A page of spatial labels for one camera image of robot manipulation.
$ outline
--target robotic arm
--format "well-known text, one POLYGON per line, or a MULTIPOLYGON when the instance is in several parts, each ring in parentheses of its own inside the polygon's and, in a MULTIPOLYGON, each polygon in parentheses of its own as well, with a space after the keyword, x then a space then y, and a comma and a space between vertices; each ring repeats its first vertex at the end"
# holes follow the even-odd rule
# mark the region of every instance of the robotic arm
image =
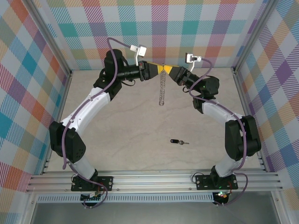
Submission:
MULTIPOLYGON (((138 52, 143 51, 143 47, 138 47, 136 51, 138 54, 138 52)), ((59 156, 63 157, 63 131, 66 125, 71 122, 65 135, 66 158, 71 166, 78 172, 78 174, 94 182, 97 182, 98 172, 84 156, 86 146, 80 136, 83 134, 85 128, 94 118, 94 116, 105 105, 113 100, 113 98, 122 87, 122 81, 132 81, 134 79, 140 79, 141 81, 149 80, 157 76, 163 70, 163 66, 146 61, 137 62, 137 65, 128 65, 126 59, 122 55, 122 52, 117 49, 114 49, 114 55, 116 57, 118 65, 118 73, 117 79, 113 82, 113 84, 105 92, 98 95, 97 97, 94 97, 109 85, 114 76, 115 64, 112 54, 109 51, 107 52, 106 58, 104 60, 105 74, 100 75, 100 77, 96 80, 96 82, 93 84, 93 88, 91 89, 85 100, 74 110, 72 114, 63 119, 61 123, 54 121, 49 127, 51 148, 59 156), (79 108, 81 109, 76 114, 76 117, 74 119, 71 119, 73 114, 79 108)), ((87 188, 93 189, 94 184, 90 184, 90 186, 87 188)))
MULTIPOLYGON (((192 63, 191 69, 184 67, 164 66, 169 76, 180 86, 191 89, 193 84, 200 78, 192 74, 194 63, 201 61, 201 57, 186 54, 186 63, 192 63)), ((233 171, 242 163, 244 156, 243 133, 241 123, 245 130, 247 142, 246 157, 253 156, 261 150, 261 141, 258 135, 255 119, 252 116, 242 116, 237 113, 231 113, 230 110, 218 105, 215 99, 218 94, 219 80, 213 76, 206 76, 196 84, 192 90, 199 93, 197 98, 193 98, 193 106, 200 113, 206 114, 217 120, 225 127, 225 149, 227 155, 218 164, 213 166, 208 181, 210 180, 215 189, 227 185, 228 180, 233 178, 233 171)))
MULTIPOLYGON (((140 53, 143 50, 142 48, 139 48, 136 49, 136 51, 137 53, 140 53)), ((84 102, 88 99, 91 100, 81 108, 74 119, 71 119, 74 112, 76 112, 83 103, 70 116, 62 120, 61 123, 54 121, 50 125, 51 148, 62 157, 62 134, 66 124, 69 123, 69 121, 71 122, 65 136, 66 158, 82 177, 94 182, 97 182, 98 172, 84 156, 86 146, 80 138, 80 135, 94 116, 105 105, 113 100, 121 89, 122 81, 132 81, 134 79, 140 79, 141 81, 149 80, 160 74, 162 70, 165 70, 172 80, 179 86, 185 86, 188 89, 190 89, 191 86, 199 79, 198 76, 192 74, 192 69, 194 67, 194 62, 200 61, 201 57, 186 54, 186 62, 193 63, 192 68, 188 70, 184 67, 168 65, 162 66, 146 61, 140 61, 134 65, 128 65, 121 51, 114 49, 114 54, 117 61, 118 73, 117 79, 113 82, 113 84, 102 94, 97 97, 93 97, 107 87, 113 79, 115 64, 112 53, 109 51, 107 52, 104 60, 105 74, 102 74, 96 80, 91 92, 84 102)), ((194 98, 194 108, 200 113, 216 119, 222 126, 225 127, 225 149, 227 156, 212 168, 212 172, 210 174, 210 179, 215 189, 218 189, 224 182, 227 185, 227 178, 230 178, 233 175, 233 170, 241 164, 244 152, 243 137, 240 133, 240 124, 234 116, 217 105, 218 101, 214 96, 218 94, 218 88, 219 79, 213 76, 208 76, 202 79, 192 89, 199 93, 199 97, 209 100, 209 102, 206 102, 204 100, 194 98)), ((246 131, 246 156, 253 156, 261 149, 261 142, 258 136, 255 120, 252 116, 242 116, 236 113, 234 115, 242 121, 246 131)), ((88 191, 89 189, 94 189, 94 184, 89 183, 85 190, 88 191)))

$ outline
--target white floor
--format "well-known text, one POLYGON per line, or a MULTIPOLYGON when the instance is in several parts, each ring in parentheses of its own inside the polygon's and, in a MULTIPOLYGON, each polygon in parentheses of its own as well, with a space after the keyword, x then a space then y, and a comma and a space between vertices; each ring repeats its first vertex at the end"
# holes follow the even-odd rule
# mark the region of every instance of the white floor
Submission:
MULTIPOLYGON (((201 76, 206 69, 194 69, 201 76)), ((88 95, 97 70, 75 71, 63 118, 88 95)), ((242 106, 229 68, 213 69, 220 79, 217 99, 234 112, 242 106)), ((224 127, 193 108, 192 98, 167 76, 165 104, 159 106, 160 76, 124 86, 86 128, 86 156, 97 170, 205 169, 226 154, 224 127), (170 139, 189 145, 170 143, 170 139)), ((62 170, 63 159, 52 153, 48 171, 62 170)), ((245 168, 259 168, 257 156, 245 168)))

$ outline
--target car key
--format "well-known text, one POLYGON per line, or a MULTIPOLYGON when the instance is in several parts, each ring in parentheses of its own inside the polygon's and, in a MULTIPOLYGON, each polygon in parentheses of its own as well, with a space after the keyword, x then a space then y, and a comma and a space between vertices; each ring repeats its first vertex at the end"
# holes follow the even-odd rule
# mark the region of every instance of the car key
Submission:
POLYGON ((177 139, 171 139, 170 142, 171 143, 177 143, 177 144, 180 144, 180 145, 188 144, 188 142, 180 141, 180 140, 177 140, 177 139))
POLYGON ((189 144, 189 143, 188 142, 184 142, 184 141, 179 141, 179 144, 183 145, 183 144, 189 144))

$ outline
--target colorful checkered backdrop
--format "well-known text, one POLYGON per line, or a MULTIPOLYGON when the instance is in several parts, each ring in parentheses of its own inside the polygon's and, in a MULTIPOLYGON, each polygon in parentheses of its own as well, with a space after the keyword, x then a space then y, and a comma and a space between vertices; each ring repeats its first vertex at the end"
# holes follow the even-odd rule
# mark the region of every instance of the colorful checkered backdrop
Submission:
MULTIPOLYGON (((35 0, 70 67, 80 70, 103 67, 107 36, 147 46, 147 61, 188 66, 185 53, 191 52, 210 59, 215 67, 231 67, 266 2, 35 0)), ((133 63, 134 53, 120 49, 133 63)))
POLYGON ((279 2, 240 72, 263 153, 299 223, 299 0, 279 2))
POLYGON ((49 145, 66 74, 21 0, 0 0, 0 223, 20 217, 20 200, 49 145))

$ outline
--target metal spring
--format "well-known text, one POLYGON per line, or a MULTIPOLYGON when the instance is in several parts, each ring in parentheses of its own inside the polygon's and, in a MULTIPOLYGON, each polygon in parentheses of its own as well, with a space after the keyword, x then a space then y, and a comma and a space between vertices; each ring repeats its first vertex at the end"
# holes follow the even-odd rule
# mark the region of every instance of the metal spring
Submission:
POLYGON ((161 80, 160 80, 160 97, 159 97, 159 105, 164 105, 164 97, 165 97, 165 83, 166 83, 166 72, 163 70, 161 72, 161 80))

